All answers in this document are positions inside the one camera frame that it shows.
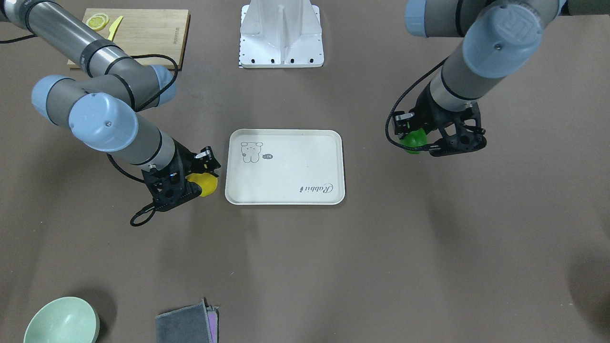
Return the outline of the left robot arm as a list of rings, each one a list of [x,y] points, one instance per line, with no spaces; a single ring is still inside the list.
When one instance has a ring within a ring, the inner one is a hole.
[[[393,107],[387,124],[407,151],[473,150],[484,144],[478,100],[518,71],[542,43],[566,0],[409,0],[407,31],[419,37],[461,37],[427,76],[414,108]]]

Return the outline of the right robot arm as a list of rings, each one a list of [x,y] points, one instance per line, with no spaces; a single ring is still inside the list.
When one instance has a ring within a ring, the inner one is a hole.
[[[129,56],[54,0],[3,0],[1,20],[43,39],[89,77],[50,75],[37,82],[32,104],[41,116],[105,153],[124,176],[155,190],[164,182],[217,185],[220,164],[211,148],[191,152],[140,115],[174,98],[176,66],[170,72],[142,65],[139,56]]]

